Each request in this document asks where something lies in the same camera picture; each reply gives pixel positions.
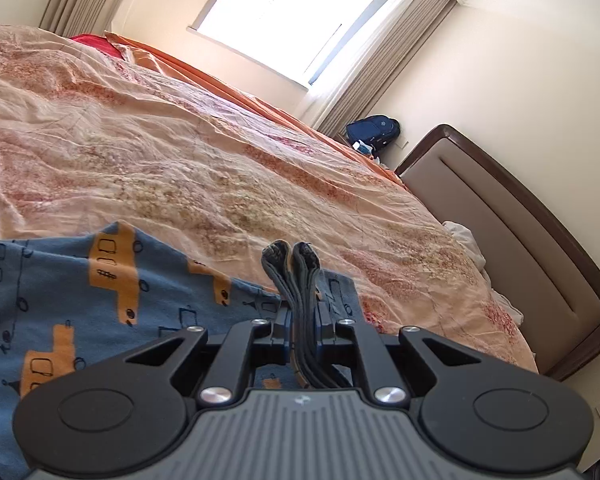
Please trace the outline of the blue patterned children's pants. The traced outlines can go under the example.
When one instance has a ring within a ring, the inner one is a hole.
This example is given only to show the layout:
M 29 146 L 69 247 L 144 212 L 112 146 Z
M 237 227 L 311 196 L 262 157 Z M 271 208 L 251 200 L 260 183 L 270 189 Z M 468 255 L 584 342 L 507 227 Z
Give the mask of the blue patterned children's pants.
M 364 321 L 350 278 L 306 243 L 262 252 L 271 288 L 215 276 L 124 223 L 0 240 L 0 479 L 335 479 L 360 455 L 365 402 L 317 359 L 315 311 Z M 197 391 L 237 323 L 286 328 L 284 365 L 242 400 Z

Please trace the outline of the white cloth near headboard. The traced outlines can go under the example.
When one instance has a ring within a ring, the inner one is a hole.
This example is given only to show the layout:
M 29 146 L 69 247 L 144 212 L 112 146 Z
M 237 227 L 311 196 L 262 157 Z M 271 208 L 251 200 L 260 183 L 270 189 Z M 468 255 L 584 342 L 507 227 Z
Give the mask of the white cloth near headboard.
M 451 234 L 454 240 L 463 247 L 467 257 L 474 263 L 478 272 L 490 288 L 494 302 L 503 312 L 508 314 L 517 327 L 520 327 L 524 322 L 524 315 L 515 308 L 504 295 L 500 294 L 492 287 L 491 278 L 488 272 L 486 272 L 486 257 L 483 255 L 471 230 L 466 228 L 466 226 L 453 221 L 445 221 L 442 223 L 442 226 Z

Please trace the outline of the brown padded headboard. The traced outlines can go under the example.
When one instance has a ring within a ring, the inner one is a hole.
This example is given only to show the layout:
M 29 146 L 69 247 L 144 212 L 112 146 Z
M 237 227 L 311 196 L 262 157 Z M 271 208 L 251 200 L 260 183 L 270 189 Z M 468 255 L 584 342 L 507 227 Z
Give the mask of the brown padded headboard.
M 542 374 L 565 380 L 600 354 L 600 269 L 499 162 L 438 125 L 396 174 L 437 220 L 471 230 L 493 288 L 524 315 L 521 331 Z

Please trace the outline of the orange bed sheet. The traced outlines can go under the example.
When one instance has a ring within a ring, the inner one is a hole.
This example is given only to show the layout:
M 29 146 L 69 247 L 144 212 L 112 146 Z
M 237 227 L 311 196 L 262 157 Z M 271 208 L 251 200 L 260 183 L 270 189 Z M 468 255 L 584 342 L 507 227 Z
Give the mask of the orange bed sheet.
M 148 46 L 148 44 L 142 44 L 139 41 L 125 38 L 114 32 L 105 32 L 105 38 L 120 52 L 125 61 L 133 65 L 148 68 L 148 70 L 153 70 L 164 76 L 186 82 L 186 84 L 194 84 L 195 86 L 204 88 L 215 96 L 219 96 L 225 101 L 248 110 L 248 112 L 264 117 L 270 122 L 275 122 L 277 125 L 301 132 L 317 141 L 321 141 L 345 158 L 359 162 L 374 174 L 378 174 L 378 176 L 399 185 L 401 188 L 405 188 L 405 184 L 393 171 L 382 168 L 377 162 L 373 162 L 370 158 L 356 152 L 350 146 L 314 130 L 281 108 L 265 102 L 248 92 L 236 89 L 215 76 L 211 76 L 203 70 L 198 70 L 198 68 L 185 63 L 179 58 L 174 58 L 174 56 L 166 52 Z

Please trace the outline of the blue backpack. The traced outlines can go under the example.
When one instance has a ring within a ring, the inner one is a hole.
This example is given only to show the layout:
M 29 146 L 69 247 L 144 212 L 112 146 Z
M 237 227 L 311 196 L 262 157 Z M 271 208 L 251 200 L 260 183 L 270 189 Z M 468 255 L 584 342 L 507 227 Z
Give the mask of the blue backpack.
M 364 143 L 373 153 L 400 136 L 401 126 L 396 119 L 385 115 L 372 115 L 351 122 L 346 127 L 346 136 L 351 145 Z

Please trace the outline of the pink floral bed quilt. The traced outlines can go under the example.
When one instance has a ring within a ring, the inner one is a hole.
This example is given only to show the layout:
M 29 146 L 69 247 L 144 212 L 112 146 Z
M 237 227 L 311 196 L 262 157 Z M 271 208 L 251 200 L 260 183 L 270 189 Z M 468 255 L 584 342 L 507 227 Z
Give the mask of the pink floral bed quilt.
M 378 330 L 419 325 L 535 369 L 462 246 L 389 171 L 198 84 L 0 26 L 0 238 L 115 221 L 258 284 L 267 244 L 306 242 Z

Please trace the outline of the right beige curtain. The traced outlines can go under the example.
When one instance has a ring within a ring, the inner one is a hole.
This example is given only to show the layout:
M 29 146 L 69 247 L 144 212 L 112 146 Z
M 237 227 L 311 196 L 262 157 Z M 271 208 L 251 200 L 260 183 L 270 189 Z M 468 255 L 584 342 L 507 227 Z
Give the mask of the right beige curtain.
M 326 136 L 370 114 L 455 0 L 396 0 L 337 54 L 306 96 L 301 118 Z

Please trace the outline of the white framed window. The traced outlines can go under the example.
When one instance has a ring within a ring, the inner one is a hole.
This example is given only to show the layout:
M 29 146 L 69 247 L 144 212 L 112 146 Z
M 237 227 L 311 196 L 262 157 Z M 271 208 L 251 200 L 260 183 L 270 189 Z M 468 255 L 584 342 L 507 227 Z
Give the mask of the white framed window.
M 192 32 L 302 86 L 400 0 L 208 0 Z

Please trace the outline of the red pillow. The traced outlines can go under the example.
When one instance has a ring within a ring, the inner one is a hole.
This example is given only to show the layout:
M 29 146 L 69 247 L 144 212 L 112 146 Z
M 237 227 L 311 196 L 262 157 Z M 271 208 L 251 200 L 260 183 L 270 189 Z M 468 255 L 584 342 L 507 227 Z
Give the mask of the red pillow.
M 94 48 L 103 54 L 111 56 L 112 58 L 123 60 L 123 55 L 121 52 L 112 44 L 110 44 L 106 37 L 92 34 L 82 34 L 73 36 L 72 40 L 78 44 L 83 44 L 84 46 Z

